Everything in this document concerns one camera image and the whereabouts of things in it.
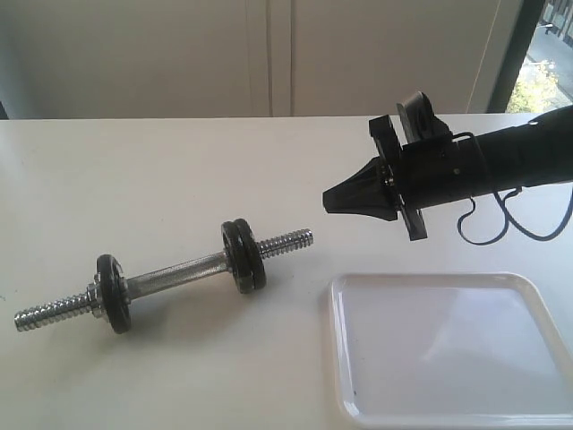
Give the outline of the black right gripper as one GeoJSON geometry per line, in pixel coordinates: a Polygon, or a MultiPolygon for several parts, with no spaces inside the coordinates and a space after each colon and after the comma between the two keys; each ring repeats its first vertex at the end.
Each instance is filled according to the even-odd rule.
{"type": "Polygon", "coordinates": [[[475,146],[454,134],[401,145],[389,116],[369,121],[380,158],[322,194],[330,214],[386,221],[398,211],[412,241],[427,237],[421,210],[486,193],[486,175],[475,146]]]}

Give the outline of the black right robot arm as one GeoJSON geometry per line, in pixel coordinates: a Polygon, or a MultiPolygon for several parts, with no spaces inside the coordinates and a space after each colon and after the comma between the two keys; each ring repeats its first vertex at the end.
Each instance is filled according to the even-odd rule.
{"type": "Polygon", "coordinates": [[[425,208],[572,179],[571,107],[479,135],[452,133],[429,107],[399,117],[407,143],[389,116],[371,120],[378,155],[323,193],[326,212],[403,219],[415,241],[427,237],[425,208]]]}

